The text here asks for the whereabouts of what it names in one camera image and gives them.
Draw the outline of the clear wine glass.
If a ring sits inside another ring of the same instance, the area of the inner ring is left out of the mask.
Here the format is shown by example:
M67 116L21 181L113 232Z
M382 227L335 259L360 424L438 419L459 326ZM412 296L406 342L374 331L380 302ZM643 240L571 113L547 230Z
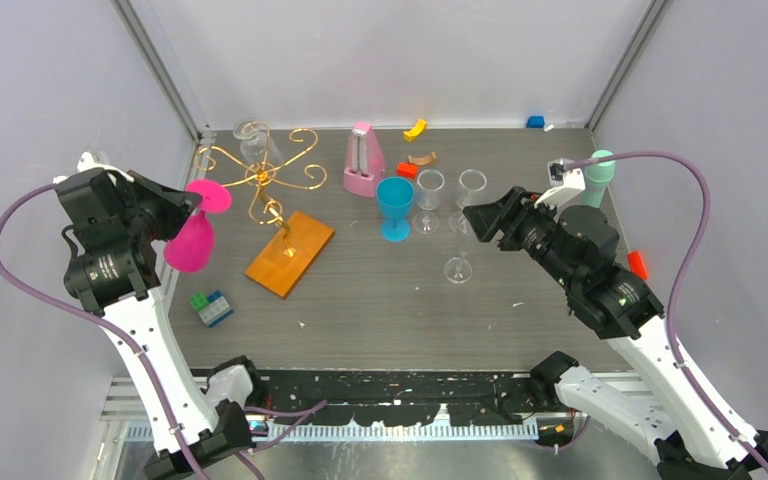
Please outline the clear wine glass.
M444 265L445 278L455 285L469 281L473 274L470 260L472 234L467 229L460 229L455 237L455 253Z
M435 169L425 169L416 178L415 200L417 214L412 219L413 228L421 234L432 234L440 225L436 210L442 204L445 186L444 175Z
M455 210L450 214L448 223L450 229L457 234L464 234L468 226L463 214L466 206L475 205L480 201L487 186L485 174L477 169L464 170L457 179L455 194Z
M267 124L255 119L243 119L233 127L232 134L240 142L244 167L254 167L261 162L274 166L283 163L284 158L272 140Z

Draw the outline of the pink plastic wine glass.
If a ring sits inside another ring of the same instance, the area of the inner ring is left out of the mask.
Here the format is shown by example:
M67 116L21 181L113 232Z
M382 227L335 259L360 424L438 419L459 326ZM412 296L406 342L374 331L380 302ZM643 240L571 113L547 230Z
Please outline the pink plastic wine glass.
M163 255L173 269L195 273L209 264L214 249L215 233L208 215L226 212L233 200L226 187L209 179L194 180L186 190L200 195L201 202L178 235L166 243Z

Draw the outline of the blue plastic wine glass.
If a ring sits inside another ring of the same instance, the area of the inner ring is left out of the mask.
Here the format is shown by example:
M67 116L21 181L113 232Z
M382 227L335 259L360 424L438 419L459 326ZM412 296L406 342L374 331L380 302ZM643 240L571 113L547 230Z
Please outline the blue plastic wine glass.
M376 188L376 200L383 217L382 237L394 243L406 240L411 231L407 217L414 201L412 183L399 176L385 178Z

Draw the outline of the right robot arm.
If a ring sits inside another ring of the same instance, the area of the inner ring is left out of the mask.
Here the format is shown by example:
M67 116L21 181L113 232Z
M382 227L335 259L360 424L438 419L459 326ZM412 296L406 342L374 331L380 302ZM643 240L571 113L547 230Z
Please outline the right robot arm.
M618 232L590 206L564 210L520 187L463 211L478 240L524 251L563 289L570 312L606 341L656 399L648 406L555 352L534 367L534 403L562 404L599 421L643 453L663 479L747 479L768 465L768 431L745 422L679 342L662 303L616 259Z

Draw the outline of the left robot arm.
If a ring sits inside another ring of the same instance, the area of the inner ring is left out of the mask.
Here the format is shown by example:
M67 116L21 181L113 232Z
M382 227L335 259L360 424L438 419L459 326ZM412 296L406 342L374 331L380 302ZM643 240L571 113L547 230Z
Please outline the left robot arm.
M254 364L244 356L216 367L197 385L173 334L155 241L195 250L201 262L212 243L197 233L209 213L231 205L218 183L197 180L176 190L133 171L91 167L54 182L71 223L61 235L70 248L67 293L104 322L151 422L155 453L149 479L184 479L192 461L202 468L253 444L245 414L267 398Z

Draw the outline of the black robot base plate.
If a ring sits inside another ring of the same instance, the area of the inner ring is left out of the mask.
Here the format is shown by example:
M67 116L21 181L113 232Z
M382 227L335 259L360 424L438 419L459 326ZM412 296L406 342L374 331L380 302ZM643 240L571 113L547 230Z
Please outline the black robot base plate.
M346 430L429 427L523 427L538 438L568 441L584 413L565 406L547 384L527 373L261 369L245 412L289 426Z

